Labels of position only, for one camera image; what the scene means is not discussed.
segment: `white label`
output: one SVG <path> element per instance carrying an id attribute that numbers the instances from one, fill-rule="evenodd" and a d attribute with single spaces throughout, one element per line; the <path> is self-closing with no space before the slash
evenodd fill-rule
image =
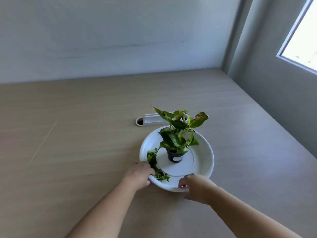
<path id="1" fill-rule="evenodd" d="M 180 160 L 182 160 L 182 158 L 183 158 L 183 157 L 174 157 L 174 158 L 173 158 L 173 161 L 180 161 Z"/>

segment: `small plastic pot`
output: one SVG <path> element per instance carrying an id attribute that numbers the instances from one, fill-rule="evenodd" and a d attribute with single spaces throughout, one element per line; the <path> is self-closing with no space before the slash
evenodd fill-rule
<path id="1" fill-rule="evenodd" d="M 170 161 L 172 161 L 173 163 L 179 163 L 180 161 L 182 161 L 182 159 L 183 159 L 182 156 L 184 154 L 182 154 L 182 155 L 176 154 L 176 151 L 173 151 L 173 150 L 171 150 L 171 151 L 166 150 L 166 151 L 167 151 L 168 159 Z"/>

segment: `white window frame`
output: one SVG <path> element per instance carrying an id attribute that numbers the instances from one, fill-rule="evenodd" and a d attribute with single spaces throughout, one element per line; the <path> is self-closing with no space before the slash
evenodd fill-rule
<path id="1" fill-rule="evenodd" d="M 309 68 L 309 67 L 306 67 L 306 66 L 303 65 L 303 64 L 300 64 L 300 63 L 298 63 L 298 62 L 296 62 L 296 61 L 294 61 L 294 60 L 291 60 L 291 59 L 289 59 L 289 58 L 287 58 L 287 57 L 282 56 L 282 54 L 283 54 L 285 48 L 287 47 L 289 41 L 290 41 L 291 38 L 293 37 L 293 35 L 294 35 L 296 29 L 298 28 L 300 22 L 303 20 L 305 14 L 307 13 L 307 10 L 309 9 L 310 4 L 311 4 L 312 2 L 313 2 L 313 0 L 307 0 L 306 3 L 304 4 L 303 9 L 302 9 L 301 12 L 299 13 L 299 16 L 297 17 L 297 19 L 296 19 L 296 21 L 295 21 L 293 27 L 291 28 L 289 34 L 287 35 L 285 41 L 283 42 L 283 44 L 282 44 L 280 50 L 278 51 L 276 57 L 278 57 L 278 58 L 280 58 L 280 59 L 283 59 L 283 60 L 286 61 L 286 62 L 289 62 L 289 63 L 291 63 L 291 64 L 294 64 L 294 65 L 296 65 L 296 66 L 298 66 L 298 67 L 300 67 L 300 68 L 303 68 L 303 69 L 305 69 L 305 70 L 307 70 L 307 71 L 309 71 L 309 72 L 311 72 L 311 73 L 317 75 L 317 71 L 316 71 L 316 70 L 314 70 L 314 69 L 312 69 L 312 68 Z"/>

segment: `bright window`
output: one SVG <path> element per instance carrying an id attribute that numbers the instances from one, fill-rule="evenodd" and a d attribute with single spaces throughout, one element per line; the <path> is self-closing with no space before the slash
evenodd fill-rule
<path id="1" fill-rule="evenodd" d="M 278 55 L 317 71 L 317 0 L 307 0 Z"/>

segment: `forearm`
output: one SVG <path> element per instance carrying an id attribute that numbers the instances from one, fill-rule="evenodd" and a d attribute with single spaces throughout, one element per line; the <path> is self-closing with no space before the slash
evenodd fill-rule
<path id="1" fill-rule="evenodd" d="M 73 228 L 67 238 L 117 238 L 135 190 L 122 181 Z"/>
<path id="2" fill-rule="evenodd" d="M 237 238 L 299 237 L 275 220 L 217 186 L 211 186 L 206 193 L 208 194 L 208 205 L 219 215 Z"/>

